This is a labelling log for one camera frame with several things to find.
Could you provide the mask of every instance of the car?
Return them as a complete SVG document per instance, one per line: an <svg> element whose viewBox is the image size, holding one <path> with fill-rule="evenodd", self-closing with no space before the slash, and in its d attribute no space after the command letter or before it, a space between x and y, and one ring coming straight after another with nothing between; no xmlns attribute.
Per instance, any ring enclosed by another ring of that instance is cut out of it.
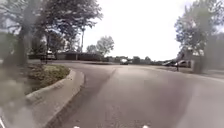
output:
<svg viewBox="0 0 224 128"><path fill-rule="evenodd" d="M178 67L191 68L191 61L181 60L178 62Z"/></svg>
<svg viewBox="0 0 224 128"><path fill-rule="evenodd" d="M170 66L175 66L175 63L176 63L175 61L169 61L169 62L163 63L162 65L166 67L170 67Z"/></svg>
<svg viewBox="0 0 224 128"><path fill-rule="evenodd" d="M128 65L128 60L127 59L121 59L120 64L121 65Z"/></svg>

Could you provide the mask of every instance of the concrete curb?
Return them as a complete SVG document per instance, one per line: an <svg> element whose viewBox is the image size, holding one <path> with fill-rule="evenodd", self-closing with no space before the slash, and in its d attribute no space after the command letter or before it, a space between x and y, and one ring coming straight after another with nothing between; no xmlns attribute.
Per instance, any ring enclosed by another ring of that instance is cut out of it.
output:
<svg viewBox="0 0 224 128"><path fill-rule="evenodd" d="M48 92L53 91L54 89L60 88L63 85L63 83L66 81L66 79L69 79L71 76L73 76L73 75L72 75L72 71L70 70L70 73L68 76L66 76L66 78L54 83L53 85L47 86L45 88L42 88L40 90L37 90L35 92L32 92L32 93L26 95L25 100L28 103L34 103L37 100L40 100Z"/></svg>
<svg viewBox="0 0 224 128"><path fill-rule="evenodd" d="M2 106L6 127L47 127L59 119L83 84L84 74L70 69L65 79Z"/></svg>
<svg viewBox="0 0 224 128"><path fill-rule="evenodd" d="M35 102L38 102L41 98L43 98L45 96L45 94L47 94L48 92L56 90L56 89L60 89L61 87L66 86L64 84L64 83L66 83L66 81L72 81L71 83L73 85L75 85L75 88L72 88L73 94L71 94L70 98L68 100L66 100L66 102L61 107L57 107L57 109L54 110L54 114L48 119L48 121L46 121L46 123L44 123L44 124L39 125L39 126L41 126L40 128L49 127L52 124L52 122L58 121L60 119L60 115L61 115L61 113L63 113L63 110L70 103L71 99L73 99L80 91L81 86L84 84L84 79L85 79L84 74L82 72L73 71L72 69L70 69L70 74L65 79L60 80L57 83L55 83L54 85L49 86L47 88L43 88L43 89L41 89L37 92L34 92L26 97L27 98L26 100L28 102L35 103Z"/></svg>

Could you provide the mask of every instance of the road curve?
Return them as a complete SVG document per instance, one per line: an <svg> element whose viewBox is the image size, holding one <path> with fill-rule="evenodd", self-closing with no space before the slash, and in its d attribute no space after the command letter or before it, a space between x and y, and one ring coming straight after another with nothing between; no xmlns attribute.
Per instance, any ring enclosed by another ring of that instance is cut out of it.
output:
<svg viewBox="0 0 224 128"><path fill-rule="evenodd" d="M138 66L66 64L86 84L57 128L223 128L221 80Z"/></svg>

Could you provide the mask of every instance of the grass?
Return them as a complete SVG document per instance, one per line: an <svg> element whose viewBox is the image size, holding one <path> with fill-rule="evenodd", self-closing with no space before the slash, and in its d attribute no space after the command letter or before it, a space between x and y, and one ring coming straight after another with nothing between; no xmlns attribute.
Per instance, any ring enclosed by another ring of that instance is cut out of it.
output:
<svg viewBox="0 0 224 128"><path fill-rule="evenodd" d="M28 68L28 79L32 85L31 91L52 85L65 78L69 69L60 65L30 65Z"/></svg>
<svg viewBox="0 0 224 128"><path fill-rule="evenodd" d="M65 78L69 71L64 66L41 64L30 64L27 68L0 68L0 90L9 88L10 91L19 90L23 95L29 94Z"/></svg>

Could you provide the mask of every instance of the white car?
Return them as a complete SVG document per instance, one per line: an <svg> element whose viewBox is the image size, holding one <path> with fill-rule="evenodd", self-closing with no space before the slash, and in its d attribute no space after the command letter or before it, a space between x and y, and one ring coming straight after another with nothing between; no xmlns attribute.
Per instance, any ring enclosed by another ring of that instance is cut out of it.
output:
<svg viewBox="0 0 224 128"><path fill-rule="evenodd" d="M127 59L121 59L120 64L121 65L128 65L128 60Z"/></svg>

